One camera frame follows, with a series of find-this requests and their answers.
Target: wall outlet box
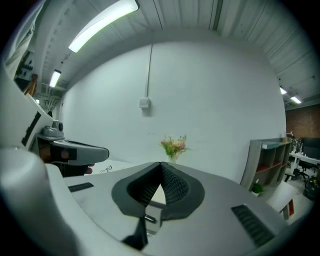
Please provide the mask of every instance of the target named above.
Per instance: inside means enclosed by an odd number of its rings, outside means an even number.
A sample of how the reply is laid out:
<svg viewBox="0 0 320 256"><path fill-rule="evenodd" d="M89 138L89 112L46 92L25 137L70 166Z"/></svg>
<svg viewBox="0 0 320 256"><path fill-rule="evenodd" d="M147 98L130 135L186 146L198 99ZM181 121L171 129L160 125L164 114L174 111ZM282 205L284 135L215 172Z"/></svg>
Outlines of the wall outlet box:
<svg viewBox="0 0 320 256"><path fill-rule="evenodd" d="M150 106L150 99L149 98L141 98L139 100L139 108L140 109L148 109Z"/></svg>

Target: ceiling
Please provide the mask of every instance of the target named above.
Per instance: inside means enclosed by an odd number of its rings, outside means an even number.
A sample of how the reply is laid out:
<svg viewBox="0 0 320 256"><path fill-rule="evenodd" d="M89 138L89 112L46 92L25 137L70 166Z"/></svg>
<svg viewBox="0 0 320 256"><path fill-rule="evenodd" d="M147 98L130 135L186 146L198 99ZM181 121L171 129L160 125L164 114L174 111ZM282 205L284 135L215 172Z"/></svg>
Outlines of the ceiling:
<svg viewBox="0 0 320 256"><path fill-rule="evenodd" d="M33 40L37 91L49 92L54 69L62 71L61 96L90 60L126 39L151 30L201 29L261 47L288 95L286 109L320 103L318 57L304 30L273 0L137 0L139 9L108 25L74 53L68 49L78 32L117 0L47 0L36 21Z"/></svg>

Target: shelving unit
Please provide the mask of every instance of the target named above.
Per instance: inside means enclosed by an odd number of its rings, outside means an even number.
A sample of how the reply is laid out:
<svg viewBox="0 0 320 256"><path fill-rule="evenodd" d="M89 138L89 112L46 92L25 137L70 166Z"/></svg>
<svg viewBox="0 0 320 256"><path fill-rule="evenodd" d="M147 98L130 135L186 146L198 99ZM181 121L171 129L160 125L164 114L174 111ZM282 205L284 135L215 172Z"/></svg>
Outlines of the shelving unit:
<svg viewBox="0 0 320 256"><path fill-rule="evenodd" d="M283 138L251 140L248 159L240 185L251 190L253 182L259 179L262 186L275 187L286 171L291 141Z"/></svg>

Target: brick wall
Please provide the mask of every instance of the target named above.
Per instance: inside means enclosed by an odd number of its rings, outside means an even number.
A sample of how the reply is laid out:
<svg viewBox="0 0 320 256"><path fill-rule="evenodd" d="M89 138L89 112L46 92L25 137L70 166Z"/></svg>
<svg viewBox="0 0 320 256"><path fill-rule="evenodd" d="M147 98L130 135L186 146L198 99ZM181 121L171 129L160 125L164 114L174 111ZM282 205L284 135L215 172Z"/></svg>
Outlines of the brick wall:
<svg viewBox="0 0 320 256"><path fill-rule="evenodd" d="M320 138L320 104L285 112L286 132L296 138Z"/></svg>

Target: fluorescent light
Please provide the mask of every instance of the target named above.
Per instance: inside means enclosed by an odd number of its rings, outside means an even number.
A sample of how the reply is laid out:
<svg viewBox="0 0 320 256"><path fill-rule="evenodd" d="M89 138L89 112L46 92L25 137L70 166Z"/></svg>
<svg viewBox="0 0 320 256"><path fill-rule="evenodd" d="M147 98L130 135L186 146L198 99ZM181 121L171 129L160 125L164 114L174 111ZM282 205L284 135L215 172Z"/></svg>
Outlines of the fluorescent light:
<svg viewBox="0 0 320 256"><path fill-rule="evenodd" d="M60 75L61 75L61 71L55 69L53 74L52 74L51 81L50 81L50 84L49 84L50 87L55 87L56 86Z"/></svg>
<svg viewBox="0 0 320 256"><path fill-rule="evenodd" d="M281 87L280 87L280 92L281 92L281 94L282 94L282 95L284 95L284 94L286 94L286 93L287 93L287 91L286 91L286 90L284 90L284 89L282 89Z"/></svg>
<svg viewBox="0 0 320 256"><path fill-rule="evenodd" d="M105 26L124 15L138 10L135 0L119 0L94 17L75 37L69 49L77 53L82 46Z"/></svg>
<svg viewBox="0 0 320 256"><path fill-rule="evenodd" d="M300 100L298 100L296 97L291 97L291 100L293 100L294 102L296 102L296 103L298 103L298 104L300 104L300 103L301 103L301 101L300 101Z"/></svg>

